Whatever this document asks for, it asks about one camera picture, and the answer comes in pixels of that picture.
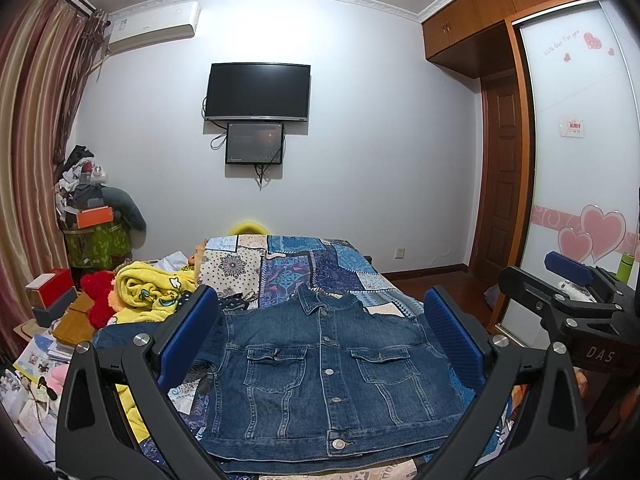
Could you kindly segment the blue denim jacket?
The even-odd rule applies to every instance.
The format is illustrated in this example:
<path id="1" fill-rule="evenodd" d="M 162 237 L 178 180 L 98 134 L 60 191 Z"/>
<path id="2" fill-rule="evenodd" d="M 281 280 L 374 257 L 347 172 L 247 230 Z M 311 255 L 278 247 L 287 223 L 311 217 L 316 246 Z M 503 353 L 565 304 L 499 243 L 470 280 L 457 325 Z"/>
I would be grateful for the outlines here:
<path id="1" fill-rule="evenodd" d="M 436 450 L 466 404 L 424 318 L 300 286 L 226 309 L 194 360 L 208 379 L 200 445 L 224 470 L 311 474 Z"/>

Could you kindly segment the pile of clothes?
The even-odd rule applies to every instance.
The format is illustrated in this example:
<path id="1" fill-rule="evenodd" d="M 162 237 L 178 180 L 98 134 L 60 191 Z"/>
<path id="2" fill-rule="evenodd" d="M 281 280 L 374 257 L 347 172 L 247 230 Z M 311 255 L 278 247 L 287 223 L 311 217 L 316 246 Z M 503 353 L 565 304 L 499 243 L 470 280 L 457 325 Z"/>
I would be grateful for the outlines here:
<path id="1" fill-rule="evenodd" d="M 103 188 L 107 175 L 96 162 L 92 151 L 76 144 L 61 167 L 54 186 L 54 202 L 58 226 L 77 226 L 81 212 L 104 206 Z"/>

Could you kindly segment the green bottle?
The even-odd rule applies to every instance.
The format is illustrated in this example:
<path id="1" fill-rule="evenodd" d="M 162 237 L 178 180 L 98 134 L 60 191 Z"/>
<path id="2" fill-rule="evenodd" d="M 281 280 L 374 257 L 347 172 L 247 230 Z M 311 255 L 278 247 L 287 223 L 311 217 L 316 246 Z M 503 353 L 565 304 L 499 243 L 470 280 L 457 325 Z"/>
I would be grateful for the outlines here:
<path id="1" fill-rule="evenodd" d="M 628 283 L 632 267 L 634 266 L 634 256 L 624 252 L 620 257 L 620 264 L 616 272 L 616 280 L 624 284 Z"/>

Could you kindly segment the brown wooden door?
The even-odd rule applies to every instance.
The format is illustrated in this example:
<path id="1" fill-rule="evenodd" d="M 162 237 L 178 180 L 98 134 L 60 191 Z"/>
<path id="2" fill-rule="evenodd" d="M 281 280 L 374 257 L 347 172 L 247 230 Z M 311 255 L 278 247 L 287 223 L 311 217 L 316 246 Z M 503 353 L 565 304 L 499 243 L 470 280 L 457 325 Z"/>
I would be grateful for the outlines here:
<path id="1" fill-rule="evenodd" d="M 520 96 L 514 73 L 482 81 L 483 179 L 471 270 L 495 285 L 508 265 L 515 233 L 522 166 Z"/>

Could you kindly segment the wooden box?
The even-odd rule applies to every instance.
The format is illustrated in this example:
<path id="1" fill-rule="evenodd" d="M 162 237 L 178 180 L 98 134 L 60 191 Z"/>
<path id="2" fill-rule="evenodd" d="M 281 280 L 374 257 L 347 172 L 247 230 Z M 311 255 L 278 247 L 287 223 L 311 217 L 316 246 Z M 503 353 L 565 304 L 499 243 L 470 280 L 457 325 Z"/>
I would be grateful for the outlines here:
<path id="1" fill-rule="evenodd" d="M 66 344 L 66 346 L 76 346 L 83 341 L 90 341 L 96 332 L 88 319 L 88 312 L 93 305 L 94 301 L 85 292 L 82 292 L 66 309 L 52 330 L 56 341 L 60 344 Z"/>

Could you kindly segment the red plush toy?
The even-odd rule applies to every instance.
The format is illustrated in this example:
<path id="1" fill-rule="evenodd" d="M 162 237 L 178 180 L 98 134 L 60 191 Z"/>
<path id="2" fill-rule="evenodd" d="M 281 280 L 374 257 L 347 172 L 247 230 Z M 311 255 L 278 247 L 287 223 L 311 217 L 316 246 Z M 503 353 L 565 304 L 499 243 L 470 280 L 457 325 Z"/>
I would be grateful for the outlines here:
<path id="1" fill-rule="evenodd" d="M 108 302 L 108 297 L 114 290 L 114 277 L 113 272 L 102 270 L 85 274 L 80 279 L 82 291 L 93 301 L 93 306 L 89 309 L 87 316 L 89 323 L 96 330 L 107 326 L 108 321 L 116 313 Z"/>

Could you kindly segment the yellow cartoon blanket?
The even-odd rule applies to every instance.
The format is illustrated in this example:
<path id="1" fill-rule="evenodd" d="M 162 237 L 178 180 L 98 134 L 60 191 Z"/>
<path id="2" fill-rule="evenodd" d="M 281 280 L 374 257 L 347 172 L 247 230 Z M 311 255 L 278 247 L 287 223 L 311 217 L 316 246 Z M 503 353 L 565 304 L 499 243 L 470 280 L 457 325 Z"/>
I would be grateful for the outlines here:
<path id="1" fill-rule="evenodd" d="M 116 306 L 107 327 L 129 328 L 134 323 L 155 327 L 176 312 L 186 292 L 194 292 L 197 287 L 190 266 L 165 271 L 142 261 L 128 263 L 116 272 L 113 291 L 107 296 L 107 302 Z"/>

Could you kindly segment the red and white box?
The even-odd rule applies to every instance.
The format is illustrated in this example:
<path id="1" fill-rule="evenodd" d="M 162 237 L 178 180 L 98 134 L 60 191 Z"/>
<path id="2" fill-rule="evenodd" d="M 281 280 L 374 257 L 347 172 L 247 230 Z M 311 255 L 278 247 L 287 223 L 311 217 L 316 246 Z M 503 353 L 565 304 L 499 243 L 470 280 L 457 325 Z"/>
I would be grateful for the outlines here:
<path id="1" fill-rule="evenodd" d="M 52 269 L 34 278 L 25 286 L 25 290 L 32 307 L 49 309 L 73 287 L 70 269 Z"/>

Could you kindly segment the white wardrobe sliding door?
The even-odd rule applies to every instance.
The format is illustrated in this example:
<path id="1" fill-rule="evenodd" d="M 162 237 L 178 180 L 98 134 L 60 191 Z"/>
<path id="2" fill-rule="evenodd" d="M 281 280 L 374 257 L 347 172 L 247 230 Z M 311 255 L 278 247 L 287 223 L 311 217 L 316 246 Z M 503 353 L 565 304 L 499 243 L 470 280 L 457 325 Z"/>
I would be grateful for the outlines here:
<path id="1" fill-rule="evenodd" d="M 516 25 L 533 100 L 533 205 L 521 267 L 558 286 L 559 252 L 616 271 L 639 255 L 639 44 L 608 0 Z"/>

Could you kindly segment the orange box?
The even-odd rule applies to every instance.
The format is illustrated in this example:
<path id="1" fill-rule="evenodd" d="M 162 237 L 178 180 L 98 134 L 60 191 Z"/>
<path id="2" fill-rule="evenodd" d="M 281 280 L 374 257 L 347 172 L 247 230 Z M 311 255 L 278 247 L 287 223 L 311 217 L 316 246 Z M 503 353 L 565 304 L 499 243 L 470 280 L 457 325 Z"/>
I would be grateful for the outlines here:
<path id="1" fill-rule="evenodd" d="M 93 226 L 99 226 L 103 223 L 110 223 L 114 220 L 113 208 L 110 206 L 101 206 L 96 208 L 85 209 L 76 214 L 76 223 L 78 229 L 88 229 Z"/>

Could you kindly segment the blue patchwork bedspread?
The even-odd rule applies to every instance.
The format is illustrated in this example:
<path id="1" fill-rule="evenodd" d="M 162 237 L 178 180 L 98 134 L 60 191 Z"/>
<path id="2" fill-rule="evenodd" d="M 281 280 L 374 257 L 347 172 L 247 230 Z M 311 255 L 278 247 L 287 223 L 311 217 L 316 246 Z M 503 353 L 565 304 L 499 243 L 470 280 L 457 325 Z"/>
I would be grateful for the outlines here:
<path id="1" fill-rule="evenodd" d="M 209 286 L 217 293 L 222 310 L 275 306 L 306 286 L 336 298 L 354 295 L 374 313 L 424 318 L 418 300 L 390 284 L 344 240 L 279 235 L 213 238 L 206 244 L 201 266 L 194 273 L 198 286 Z M 462 385 L 446 358 L 467 408 L 474 392 Z M 206 423 L 208 397 L 209 386 L 205 418 L 196 427 L 197 435 Z"/>

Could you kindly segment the dark green plush cushion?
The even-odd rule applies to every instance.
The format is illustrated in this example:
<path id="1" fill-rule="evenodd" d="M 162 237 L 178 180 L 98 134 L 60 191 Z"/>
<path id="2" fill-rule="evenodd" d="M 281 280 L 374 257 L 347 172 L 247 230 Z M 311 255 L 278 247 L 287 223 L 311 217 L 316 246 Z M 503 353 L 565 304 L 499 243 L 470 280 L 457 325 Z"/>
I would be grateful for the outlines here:
<path id="1" fill-rule="evenodd" d="M 102 188 L 102 197 L 104 204 L 110 206 L 116 214 L 119 214 L 119 218 L 121 218 L 130 229 L 139 232 L 146 230 L 146 222 L 142 216 L 142 212 L 126 191 L 120 188 L 104 186 Z"/>

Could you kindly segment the wooden overhead cabinet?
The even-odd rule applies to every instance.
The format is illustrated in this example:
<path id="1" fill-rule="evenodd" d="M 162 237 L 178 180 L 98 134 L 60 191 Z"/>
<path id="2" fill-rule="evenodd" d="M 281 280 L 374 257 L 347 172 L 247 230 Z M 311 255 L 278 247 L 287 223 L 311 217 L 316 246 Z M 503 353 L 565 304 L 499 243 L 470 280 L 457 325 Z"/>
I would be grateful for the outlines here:
<path id="1" fill-rule="evenodd" d="M 454 0 L 422 23 L 425 57 L 472 79 L 510 70 L 510 21 L 574 1 Z"/>

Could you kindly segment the yellow round object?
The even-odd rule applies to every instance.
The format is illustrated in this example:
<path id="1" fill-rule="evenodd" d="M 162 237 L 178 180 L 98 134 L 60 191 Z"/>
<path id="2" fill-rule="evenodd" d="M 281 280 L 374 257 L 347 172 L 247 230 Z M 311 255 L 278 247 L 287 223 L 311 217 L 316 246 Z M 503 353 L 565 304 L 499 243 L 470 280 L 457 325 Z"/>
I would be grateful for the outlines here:
<path id="1" fill-rule="evenodd" d="M 255 221 L 242 221 L 235 226 L 232 226 L 228 232 L 229 236 L 232 235 L 269 235 L 270 231 L 262 224 Z"/>

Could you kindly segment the striped red curtain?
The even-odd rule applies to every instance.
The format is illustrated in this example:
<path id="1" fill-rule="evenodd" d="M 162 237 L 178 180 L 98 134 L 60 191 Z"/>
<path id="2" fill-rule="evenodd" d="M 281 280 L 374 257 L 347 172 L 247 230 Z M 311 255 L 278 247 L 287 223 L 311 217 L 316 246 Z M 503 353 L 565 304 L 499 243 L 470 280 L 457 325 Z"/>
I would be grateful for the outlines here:
<path id="1" fill-rule="evenodd" d="M 32 316 L 25 286 L 67 264 L 54 185 L 106 14 L 65 0 L 26 0 L 1 36 L 1 354 L 18 356 L 14 332 Z"/>

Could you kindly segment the white air conditioner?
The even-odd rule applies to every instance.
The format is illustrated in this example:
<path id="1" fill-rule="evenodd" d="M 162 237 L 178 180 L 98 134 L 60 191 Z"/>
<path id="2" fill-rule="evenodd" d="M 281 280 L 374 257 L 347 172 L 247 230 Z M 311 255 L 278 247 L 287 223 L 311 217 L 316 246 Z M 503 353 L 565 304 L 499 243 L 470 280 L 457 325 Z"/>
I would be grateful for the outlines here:
<path id="1" fill-rule="evenodd" d="M 201 6 L 196 2 L 176 3 L 113 20 L 107 52 L 119 54 L 167 41 L 195 36 Z"/>

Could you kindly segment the small black wall monitor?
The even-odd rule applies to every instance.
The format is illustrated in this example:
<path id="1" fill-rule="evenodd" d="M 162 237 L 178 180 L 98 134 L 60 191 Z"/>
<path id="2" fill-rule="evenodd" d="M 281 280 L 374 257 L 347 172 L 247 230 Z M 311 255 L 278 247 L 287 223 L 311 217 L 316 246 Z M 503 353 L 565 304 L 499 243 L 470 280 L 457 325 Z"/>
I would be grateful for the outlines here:
<path id="1" fill-rule="evenodd" d="M 229 122 L 228 165 L 281 165 L 284 125 L 280 122 Z"/>

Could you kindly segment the black wall television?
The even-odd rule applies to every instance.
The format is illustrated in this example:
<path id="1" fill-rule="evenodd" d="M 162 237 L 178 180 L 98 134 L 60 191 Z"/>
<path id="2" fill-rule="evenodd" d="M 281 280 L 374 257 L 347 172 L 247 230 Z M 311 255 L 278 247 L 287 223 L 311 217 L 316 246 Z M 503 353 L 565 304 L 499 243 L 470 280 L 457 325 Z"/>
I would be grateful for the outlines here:
<path id="1" fill-rule="evenodd" d="M 211 120 L 306 122 L 311 67 L 285 63 L 214 63 L 204 115 Z"/>

